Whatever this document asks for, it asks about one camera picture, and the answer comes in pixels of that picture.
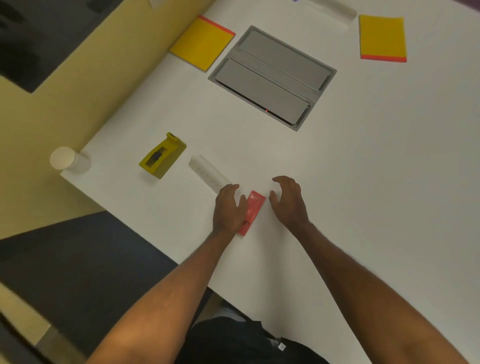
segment person's left arm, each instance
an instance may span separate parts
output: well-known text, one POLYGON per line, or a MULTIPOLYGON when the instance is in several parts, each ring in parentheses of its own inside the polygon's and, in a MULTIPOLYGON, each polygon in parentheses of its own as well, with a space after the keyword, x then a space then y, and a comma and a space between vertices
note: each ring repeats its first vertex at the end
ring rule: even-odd
POLYGON ((193 315, 225 248, 247 213, 238 185, 216 198, 213 230, 202 245, 137 301, 113 327, 87 364, 171 364, 185 340, 193 315))

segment yellow tape dispenser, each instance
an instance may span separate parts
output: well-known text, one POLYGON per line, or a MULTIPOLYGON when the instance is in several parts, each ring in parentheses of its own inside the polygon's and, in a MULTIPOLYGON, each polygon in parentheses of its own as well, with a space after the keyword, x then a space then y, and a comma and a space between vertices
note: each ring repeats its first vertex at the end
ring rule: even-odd
POLYGON ((167 138, 147 154, 139 163, 140 167, 158 179, 162 178, 187 145, 172 133, 167 133, 167 138))

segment forearm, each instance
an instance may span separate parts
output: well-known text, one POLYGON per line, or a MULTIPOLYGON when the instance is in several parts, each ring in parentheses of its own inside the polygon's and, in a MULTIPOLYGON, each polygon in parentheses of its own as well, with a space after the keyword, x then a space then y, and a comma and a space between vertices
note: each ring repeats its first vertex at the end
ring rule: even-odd
POLYGON ((407 301, 312 224, 294 231, 340 311, 375 363, 466 363, 407 301))
POLYGON ((148 291, 115 325, 89 363, 172 363, 217 263, 233 239, 214 232, 183 263, 148 291), (118 351, 112 357, 112 350, 118 351))

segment yellow sticky note pad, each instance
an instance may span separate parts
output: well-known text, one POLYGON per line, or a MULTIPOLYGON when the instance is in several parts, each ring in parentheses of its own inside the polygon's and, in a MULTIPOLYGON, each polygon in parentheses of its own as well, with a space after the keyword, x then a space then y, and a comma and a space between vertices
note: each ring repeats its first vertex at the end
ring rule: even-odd
POLYGON ((403 18, 360 15, 359 24, 362 59, 407 61, 403 18))
POLYGON ((170 52, 207 71, 235 33, 199 15, 170 48, 170 52))

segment person's right arm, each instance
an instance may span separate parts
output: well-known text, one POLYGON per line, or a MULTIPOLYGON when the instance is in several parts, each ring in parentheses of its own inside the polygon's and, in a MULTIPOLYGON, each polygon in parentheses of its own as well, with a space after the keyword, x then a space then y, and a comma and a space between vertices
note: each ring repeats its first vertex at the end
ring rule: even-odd
POLYGON ((309 221, 300 186, 286 176, 270 192, 277 218, 299 240, 373 364, 468 364, 415 308, 331 243, 309 221))

